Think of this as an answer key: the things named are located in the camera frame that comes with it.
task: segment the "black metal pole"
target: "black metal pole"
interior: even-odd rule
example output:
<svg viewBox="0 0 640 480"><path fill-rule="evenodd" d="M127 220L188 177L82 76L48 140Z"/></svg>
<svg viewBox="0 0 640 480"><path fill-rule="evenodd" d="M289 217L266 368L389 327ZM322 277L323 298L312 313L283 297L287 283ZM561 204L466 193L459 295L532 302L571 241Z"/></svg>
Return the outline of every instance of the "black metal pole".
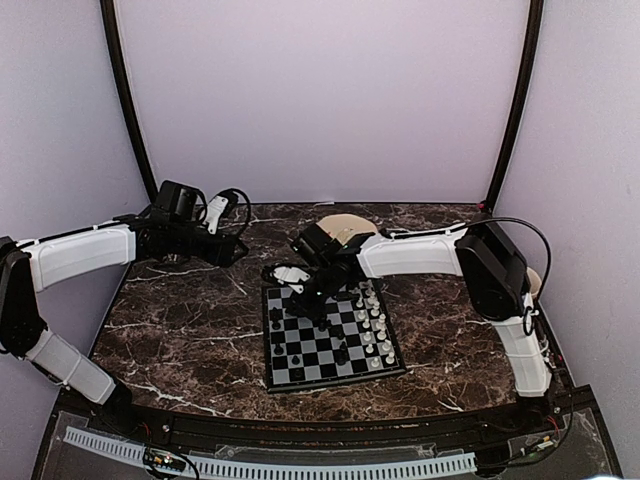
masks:
<svg viewBox="0 0 640 480"><path fill-rule="evenodd" d="M147 150L145 149L144 141L142 140L138 117L133 106L133 97L131 96L127 70L125 68L124 57L122 55L120 34L118 33L115 6L113 4L113 0L100 0L100 6L102 8L102 22L104 24L104 33L107 38L113 77L116 81L118 96L120 97L120 107L122 108L124 121L127 125L127 130L129 131L129 138L131 139L131 146L133 147L136 162L138 163L140 175L142 175L142 181L144 182L144 187L147 190L147 196L149 197L149 200L153 202L158 195L158 185L153 177L153 171L151 170Z"/></svg>
<svg viewBox="0 0 640 480"><path fill-rule="evenodd" d="M536 56L536 47L538 45L538 35L540 33L540 24L542 23L542 10L544 0L531 0L529 6L529 20L527 22L527 32L524 37L524 47L522 49L522 59L520 60L520 70L518 71L518 80L513 94L513 102L511 103L511 111L507 120L507 128L502 139L502 146L496 162L496 168L493 172L491 185L487 198L481 202L482 210L491 213L496 206L500 189L504 183L504 178L509 167L509 160L513 153L513 147L516 143L520 120L524 110L527 92L529 90L529 82L531 81L531 72L533 71L533 61Z"/></svg>

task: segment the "black pawn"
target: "black pawn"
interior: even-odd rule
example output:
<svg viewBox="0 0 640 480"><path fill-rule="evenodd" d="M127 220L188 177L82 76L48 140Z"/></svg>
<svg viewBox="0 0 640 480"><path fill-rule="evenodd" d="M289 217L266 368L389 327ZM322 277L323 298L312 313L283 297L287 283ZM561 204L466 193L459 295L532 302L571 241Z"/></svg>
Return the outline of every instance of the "black pawn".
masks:
<svg viewBox="0 0 640 480"><path fill-rule="evenodd" d="M347 360L349 360L349 350L347 348L347 344L345 342L342 342L340 344L340 350L338 351L338 358L336 363L342 366L347 363Z"/></svg>

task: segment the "wire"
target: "wire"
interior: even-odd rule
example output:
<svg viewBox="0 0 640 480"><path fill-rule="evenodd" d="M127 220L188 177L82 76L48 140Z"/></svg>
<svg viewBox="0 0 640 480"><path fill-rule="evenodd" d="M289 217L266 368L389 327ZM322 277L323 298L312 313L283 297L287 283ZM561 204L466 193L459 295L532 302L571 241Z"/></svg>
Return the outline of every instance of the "wire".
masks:
<svg viewBox="0 0 640 480"><path fill-rule="evenodd" d="M540 457L540 458L536 458L535 460L532 461L528 461L528 462L517 462L517 463L512 463L515 460L518 460L520 458L524 458L522 453L518 452L516 455L512 455L510 458L502 461L502 462L497 462L497 463L488 463L488 464L478 464L477 467L478 468L500 468L500 467L504 467L504 468L520 468L520 467L529 467L531 465L536 465L544 460L546 460L547 458L549 458L551 455L553 455L556 451L558 451L558 449L560 448L560 446L566 441L567 437L569 436L569 433L571 433L571 427L573 426L573 417L574 417L574 400L573 400L573 385L571 383L571 379L569 379L569 398L571 399L571 405L569 407L569 422L567 423L567 429L564 431L564 434L562 435L562 437L557 441L555 447L553 447L549 453L547 453L546 455Z"/></svg>
<svg viewBox="0 0 640 480"><path fill-rule="evenodd" d="M525 337L530 337L531 335L533 335L533 332L536 329L533 321L534 317L531 316L532 311L533 309L531 307L527 307L524 312L524 317L522 318L522 332L524 333ZM527 319L531 320L531 329L529 330L527 330Z"/></svg>
<svg viewBox="0 0 640 480"><path fill-rule="evenodd" d="M547 240L547 237L545 237L544 233L542 233L542 231L538 227L536 227L532 223L527 222L526 220L521 220L519 218L513 218L513 217L492 217L492 218L485 218L483 220L477 220L471 223L461 223L453 227L442 227L436 230L427 230L424 232L409 232L409 233L401 233L401 234L395 234L391 232L391 234L389 235L389 238L402 240L405 238L429 237L433 235L442 235L444 233L459 232L460 230L464 230L465 228L471 228L478 225L486 225L488 223L517 223L519 225L523 225L529 228L530 230L533 230L540 237L540 239L544 243L544 246L547 252L547 266L545 268L545 272L542 277L540 290L538 291L538 300L540 300L540 297L542 296L542 291L544 290L544 287L547 284L547 280L549 279L549 272L551 271L551 245L549 244L549 240Z"/></svg>
<svg viewBox="0 0 640 480"><path fill-rule="evenodd" d="M544 233L542 233L542 231L538 227L536 227L532 223L527 222L526 220L521 220L519 218L493 217L493 218L485 218L483 220L478 220L476 222L467 223L459 227L454 227L449 231L456 232L459 230L463 230L465 228L475 227L477 225L486 225L487 223L501 223L501 222L517 223L519 225L523 225L529 228L530 230L533 230L540 237L540 239L542 240L542 243L544 243L544 247L547 252L547 265L544 271L544 275L542 277L542 283L540 284L540 290L538 290L538 301L540 301L540 297L542 296L542 291L544 290L544 287L547 284L547 280L549 279L549 273L551 272L551 245L549 244L549 240L547 240L547 237L545 237Z"/></svg>
<svg viewBox="0 0 640 480"><path fill-rule="evenodd" d="M551 415L547 417L547 421L553 425L554 434L556 437L560 437L560 428L558 427L558 422Z"/></svg>
<svg viewBox="0 0 640 480"><path fill-rule="evenodd" d="M91 411L102 423L104 423L107 427L109 427L111 430L113 430L117 435L120 435L121 437L127 438L129 440L132 441L136 441L134 439L131 438L130 434L126 434L123 433L119 428L116 428L111 422L107 421L104 416L100 415L100 412L98 411L98 413L96 413L94 411L94 406L89 399L87 399L86 397L84 397L83 395L80 395L80 398L83 399L87 405L89 406L89 411ZM152 447L152 448L156 448L158 450L163 450L165 452L169 452L171 455L175 455L176 457L180 458L181 460L184 460L192 469L193 469L193 473L195 475L195 479L196 480L200 480L200 471L198 470L198 467L196 466L196 464L193 462L193 460L191 460L189 457L178 453L178 452L174 452L172 450L169 450L166 446L163 445L156 445L155 443L153 443L153 435L151 432L151 429L149 428L149 425L147 425L145 422L140 423L138 426L141 426L145 429L145 432L147 434L147 439L149 440L148 442L142 442L145 447ZM152 470L155 471L158 474L162 474L164 475L162 472L158 472L155 468L153 468L152 466Z"/></svg>
<svg viewBox="0 0 640 480"><path fill-rule="evenodd" d="M225 190L226 192L235 192L238 195L240 195L245 202L245 208L246 208L246 214L245 214L245 220L244 223L242 224L242 226L238 229L238 231L236 233L234 233L234 237L240 237L240 235L242 235L244 233L244 231L247 229L247 227L249 226L249 224L251 223L251 200L249 200L249 196L244 193L242 190L240 190L239 188L228 188L227 190Z"/></svg>

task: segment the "chessboard frame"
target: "chessboard frame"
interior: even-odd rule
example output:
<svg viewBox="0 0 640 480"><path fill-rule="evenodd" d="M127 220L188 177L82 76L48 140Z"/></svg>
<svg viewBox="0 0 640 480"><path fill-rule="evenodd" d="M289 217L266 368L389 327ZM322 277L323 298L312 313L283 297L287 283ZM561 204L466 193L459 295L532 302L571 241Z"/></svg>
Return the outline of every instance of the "chessboard frame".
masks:
<svg viewBox="0 0 640 480"><path fill-rule="evenodd" d="M384 313L387 316L386 321L386 331L388 334L388 339L391 340L393 345L394 352L396 354L396 363L393 366L385 366L380 370L375 371L366 371L361 373L352 373L348 376L344 377L333 377L333 378L322 378L315 380L302 380L299 382L289 382L289 383L279 383L276 384L273 379L273 371L274 367L272 365L273 357L271 355L271 336L270 336L270 327L269 327L269 290L287 290L290 287L287 286L275 286L268 285L263 286L262 288L262 324L263 324L263 343L264 343L264 364L265 364L265 380L267 386L268 393L288 393L288 392L296 392L296 391L305 391L319 388L327 388L341 385L351 385L354 383L360 383L365 381L373 381L380 378L387 378L391 376L402 375L407 372L406 365L404 363L404 358L402 356L402 351L400 349L398 338L393 329L392 321L393 319L389 315L389 311L387 310L384 296L382 294L382 290L380 288L380 284L377 280L371 280L370 285L373 287L376 292L376 297L380 301L380 312Z"/></svg>

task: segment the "black cable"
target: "black cable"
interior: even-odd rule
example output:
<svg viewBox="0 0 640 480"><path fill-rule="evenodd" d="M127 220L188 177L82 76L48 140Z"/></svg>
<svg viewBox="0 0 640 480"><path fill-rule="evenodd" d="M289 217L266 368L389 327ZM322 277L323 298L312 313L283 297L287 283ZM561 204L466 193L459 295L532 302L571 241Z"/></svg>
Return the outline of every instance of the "black cable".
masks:
<svg viewBox="0 0 640 480"><path fill-rule="evenodd" d="M445 228L439 228L437 230L429 230L427 232L414 232L414 233L408 232L408 233L401 233L401 234L394 234L393 232L391 232L389 235L389 238L402 240L405 238L429 237L433 235L442 235L444 233L459 232L460 230L464 230L465 228L471 228L477 225L485 225L487 223L501 223L501 222L517 223L519 225L524 225L530 230L533 230L544 243L545 249L547 251L547 266L545 268L544 275L542 277L540 290L538 291L538 301L540 301L540 297L542 296L542 291L544 290L544 287L547 284L547 280L549 278L549 272L551 271L551 245L549 245L549 240L547 240L547 237L545 237L544 233L542 233L542 231L540 231L538 227L536 227L532 223L527 222L526 220L521 220L519 218L512 218L512 217L492 217L492 218L485 218L483 220L478 220L471 223L463 223L451 228L445 227Z"/></svg>
<svg viewBox="0 0 640 480"><path fill-rule="evenodd" d="M517 463L512 463L515 460L521 459L521 458L525 458L528 455L531 455L532 453L537 453L537 452L531 452L528 455L523 456L522 453L518 453L516 455L512 455L510 458L502 461L502 462L497 462L497 463L488 463L488 464L478 464L476 465L478 468L500 468L500 467L505 467L505 468L520 468L520 467L529 467L531 465L536 465L544 460L546 460L547 458L549 458L551 455L553 455L561 446L562 444L565 442L565 440L567 439L567 437L569 436L569 433L571 432L571 427L573 426L573 417L574 417L574 400L573 400L573 385L571 384L571 379L569 379L569 398L571 399L571 404L569 407L569 422L567 423L567 429L564 432L564 435L562 435L562 438L560 438L560 440L558 440L558 443L556 443L555 447L550 448L550 451L540 457L540 458L536 458L535 460L531 460L528 462L517 462Z"/></svg>
<svg viewBox="0 0 640 480"><path fill-rule="evenodd" d="M111 422L107 421L104 416L100 415L99 413L94 412L94 404L91 403L89 401L88 398L86 398L84 395L80 394L80 398L82 400L84 400L87 405L89 406L89 411L95 415L102 423L104 423L107 427L109 427L111 430L113 430L117 435L120 435L121 437L124 437L128 440L137 442L138 440L135 440L133 438L131 438L130 434L126 434L123 433L119 428L116 428L115 425L112 425ZM140 442L142 443L145 447L152 447L152 448L156 448L158 450L163 450L165 452L169 452L171 455L175 455L176 457L184 460L185 462L187 462L187 464L189 464L189 466L193 469L193 473L195 475L195 479L196 480L200 480L200 471L198 470L198 467L196 466L196 464L193 462L193 460L191 460L189 457L186 457L185 455L178 453L178 452L174 452L172 450L169 450L166 446L163 445L156 445L155 443L153 443L153 437L150 438L150 440L148 442Z"/></svg>
<svg viewBox="0 0 640 480"><path fill-rule="evenodd" d="M207 202L207 197L205 197L204 193L202 193L202 190L199 190L199 189L195 189L195 190L196 190L196 195L198 195L198 198L202 202L202 209L198 212L198 216L196 217L194 223L196 225L202 225L204 224L204 221L207 218L207 213L209 213L209 203Z"/></svg>
<svg viewBox="0 0 640 480"><path fill-rule="evenodd" d="M517 223L519 225L524 225L525 227L529 228L530 230L533 230L540 237L540 240L542 240L542 243L544 243L544 248L547 251L547 266L545 268L544 275L542 276L542 282L540 284L540 290L538 290L538 301L540 301L540 297L542 296L542 291L544 290L544 287L547 284L547 280L549 279L549 273L551 272L551 245L549 244L549 240L547 240L547 237L545 237L544 233L542 233L542 231L538 227L536 227L532 223L527 222L526 220L521 220L519 218L492 217L492 218L485 218L483 220L478 220L476 222L471 222L471 223L468 223L468 224L466 224L464 226L456 227L455 229L452 229L451 231L458 231L458 230L462 230L464 228L474 227L476 225L485 225L487 223L500 223L500 222Z"/></svg>
<svg viewBox="0 0 640 480"><path fill-rule="evenodd" d="M527 307L524 313L524 317L522 320L522 332L524 333L525 337L530 337L531 335L533 335L533 332L535 332L536 330L536 326L534 324L534 317L531 316L531 312L532 312L532 308L531 307ZM527 330L527 318L529 318L531 320L531 329Z"/></svg>
<svg viewBox="0 0 640 480"><path fill-rule="evenodd" d="M247 227L249 227L249 224L251 223L251 200L249 200L249 196L244 193L242 190L240 190L239 188L228 188L227 191L231 191L231 192L235 192L238 195L240 195L245 202L245 208L246 208L246 214L245 214L245 220L244 223L242 224L242 226L238 229L238 231L236 233L234 233L234 237L240 237L240 235L242 235L244 233L244 231L247 229Z"/></svg>

